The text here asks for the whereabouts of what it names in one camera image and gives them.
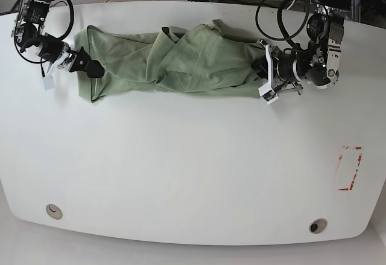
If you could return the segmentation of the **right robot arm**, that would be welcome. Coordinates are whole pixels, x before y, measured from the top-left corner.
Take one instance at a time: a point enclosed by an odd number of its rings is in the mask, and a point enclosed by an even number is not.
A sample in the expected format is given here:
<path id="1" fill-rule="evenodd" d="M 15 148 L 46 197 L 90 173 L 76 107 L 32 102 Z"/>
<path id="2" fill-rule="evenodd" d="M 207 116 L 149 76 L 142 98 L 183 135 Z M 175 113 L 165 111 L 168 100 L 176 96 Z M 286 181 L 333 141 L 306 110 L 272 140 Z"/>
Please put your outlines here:
<path id="1" fill-rule="evenodd" d="M 66 31 L 59 37 L 43 32 L 53 1 L 55 0 L 19 0 L 18 14 L 11 33 L 17 53 L 23 60 L 34 65 L 49 63 L 47 70 L 41 69 L 43 80 L 51 79 L 56 68 L 84 72 L 89 78 L 101 78 L 104 75 L 102 65 L 91 59 L 83 47 L 76 51 L 64 41 L 74 26 L 75 10 L 71 0 L 65 0 L 69 7 Z"/>

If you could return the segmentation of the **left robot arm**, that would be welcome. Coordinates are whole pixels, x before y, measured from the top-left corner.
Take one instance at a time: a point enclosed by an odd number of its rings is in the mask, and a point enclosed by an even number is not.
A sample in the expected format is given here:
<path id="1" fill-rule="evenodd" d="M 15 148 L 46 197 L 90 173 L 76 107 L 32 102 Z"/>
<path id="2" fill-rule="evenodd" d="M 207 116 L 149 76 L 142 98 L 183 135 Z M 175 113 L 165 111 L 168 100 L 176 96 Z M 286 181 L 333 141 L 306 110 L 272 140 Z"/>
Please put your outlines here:
<path id="1" fill-rule="evenodd" d="M 276 19 L 282 37 L 289 47 L 280 49 L 271 46 L 267 40 L 272 36 L 264 34 L 259 40 L 265 51 L 265 60 L 257 60 L 253 66 L 259 76 L 266 79 L 259 88 L 259 95 L 271 103 L 286 92 L 302 92 L 303 83 L 310 83 L 319 89 L 334 85 L 339 78 L 341 42 L 344 37 L 342 11 L 349 11 L 351 0 L 304 0 L 305 18 L 300 30 L 306 30 L 308 46 L 303 49 L 293 39 L 283 23 L 283 11 L 290 3 L 298 0 L 283 0 L 277 9 Z"/>

